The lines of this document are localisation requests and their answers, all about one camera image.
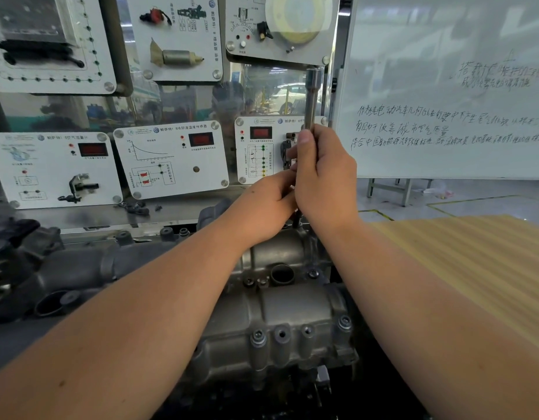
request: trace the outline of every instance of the white panel board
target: white panel board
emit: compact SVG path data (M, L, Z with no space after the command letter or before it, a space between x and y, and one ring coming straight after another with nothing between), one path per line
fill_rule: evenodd
M223 77L221 31L217 0L127 0L140 68L154 81L216 82ZM158 8L170 18L158 25L140 20ZM151 40L162 50L185 50L203 57L193 66L161 67L151 62Z
M4 59L4 50L0 49L0 92L106 95L115 91L116 76L98 0L65 1L71 19L68 26L74 31L71 57L83 62L84 66L55 60L20 60L11 65ZM29 9L27 12L30 13L31 9L37 8L38 1L35 0L34 6L25 6L24 10ZM43 27L38 22L34 25Z
M229 186L223 134L217 121L120 128L114 136L136 199Z
M323 116L314 122L321 124ZM281 143L287 133L298 133L304 116L244 116L235 121L237 172L239 182L253 184L259 179L283 171Z
M336 34L340 0L226 0L229 53L277 62L327 65ZM267 22L273 39L260 40L257 24ZM285 38L287 33L302 36ZM315 34L308 42L299 42Z
M60 208L121 202L122 190L104 133L0 133L0 181L14 208ZM71 195L70 181L98 184Z
M355 0L339 86L360 177L539 179L539 0Z

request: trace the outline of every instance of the metal rod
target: metal rod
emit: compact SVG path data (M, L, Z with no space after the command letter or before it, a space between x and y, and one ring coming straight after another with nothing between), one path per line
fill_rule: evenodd
M314 117L316 116L316 105L318 104L318 92L322 85L322 76L324 70L322 68L307 69L307 105L305 108L305 129L311 130L314 125Z

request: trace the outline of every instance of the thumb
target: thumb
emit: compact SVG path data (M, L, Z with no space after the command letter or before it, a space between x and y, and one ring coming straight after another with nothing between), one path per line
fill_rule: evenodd
M302 130L297 140L297 183L316 177L316 140L309 130Z

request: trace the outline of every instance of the whiteboard stand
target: whiteboard stand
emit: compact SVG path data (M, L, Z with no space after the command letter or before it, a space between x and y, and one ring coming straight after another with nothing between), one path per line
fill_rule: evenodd
M378 184L378 183L375 183L374 182L374 178L369 178L369 186L367 187L367 197L372 197L372 190L377 188L377 189L382 189L382 190L388 190L388 191L395 191L395 192L398 192L398 193L402 193L403 194L403 198L402 198L402 206L405 208L406 205L408 204L408 201L409 201L409 198L410 198L410 195L409 193L411 192L411 186L412 186L412 179L406 179L406 184L404 187L396 187L400 184L400 179L398 178L395 182L395 185L393 186L389 186L387 184ZM427 179L427 189L430 189L431 188L431 183L433 182L433 180L430 180L430 179Z

